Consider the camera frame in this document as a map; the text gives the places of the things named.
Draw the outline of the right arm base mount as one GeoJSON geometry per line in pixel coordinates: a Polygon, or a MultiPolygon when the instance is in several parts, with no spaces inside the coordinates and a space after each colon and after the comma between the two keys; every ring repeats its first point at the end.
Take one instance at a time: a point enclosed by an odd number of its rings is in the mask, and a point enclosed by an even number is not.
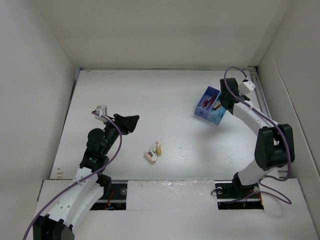
{"type": "Polygon", "coordinates": [[[237,190],[231,180],[215,180],[211,195],[216,197],[219,210],[263,210],[258,183],[237,190]]]}

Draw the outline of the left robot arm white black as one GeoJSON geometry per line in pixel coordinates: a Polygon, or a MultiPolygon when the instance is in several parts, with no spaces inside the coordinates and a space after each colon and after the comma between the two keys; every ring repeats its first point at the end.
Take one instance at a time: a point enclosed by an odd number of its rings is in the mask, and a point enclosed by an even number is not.
{"type": "Polygon", "coordinates": [[[86,150],[72,182],[35,215],[28,227],[34,240],[75,239],[75,230],[96,201],[111,194],[112,179],[103,171],[114,158],[107,154],[116,140],[134,132],[140,117],[108,117],[101,106],[92,114],[105,127],[88,133],[86,150]]]}

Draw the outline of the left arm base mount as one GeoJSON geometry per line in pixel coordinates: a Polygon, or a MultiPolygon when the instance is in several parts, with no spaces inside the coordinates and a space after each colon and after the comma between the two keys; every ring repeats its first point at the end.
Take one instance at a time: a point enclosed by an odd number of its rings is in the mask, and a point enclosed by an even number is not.
{"type": "Polygon", "coordinates": [[[122,211],[127,206],[127,182],[113,182],[109,195],[104,195],[91,207],[91,211],[122,211]]]}

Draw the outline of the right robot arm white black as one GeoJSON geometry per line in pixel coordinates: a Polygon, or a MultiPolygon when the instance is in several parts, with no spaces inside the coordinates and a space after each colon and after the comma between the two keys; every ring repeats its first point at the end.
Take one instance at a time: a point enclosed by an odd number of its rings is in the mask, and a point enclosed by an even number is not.
{"type": "Polygon", "coordinates": [[[229,188],[239,199],[252,194],[255,186],[261,184],[263,179],[281,181],[270,175],[270,172],[284,166],[290,170],[295,160],[292,127],[279,124],[258,110],[246,95],[253,88],[253,83],[248,79],[242,83],[233,77],[220,80],[220,103],[257,137],[253,161],[235,173],[229,188]]]}

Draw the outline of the red pen white cap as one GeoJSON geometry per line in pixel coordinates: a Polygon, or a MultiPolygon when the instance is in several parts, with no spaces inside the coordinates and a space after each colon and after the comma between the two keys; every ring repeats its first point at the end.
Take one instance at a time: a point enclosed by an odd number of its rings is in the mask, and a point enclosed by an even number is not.
{"type": "Polygon", "coordinates": [[[212,105],[214,103],[214,101],[216,100],[217,96],[213,95],[209,100],[208,100],[208,104],[212,105]]]}

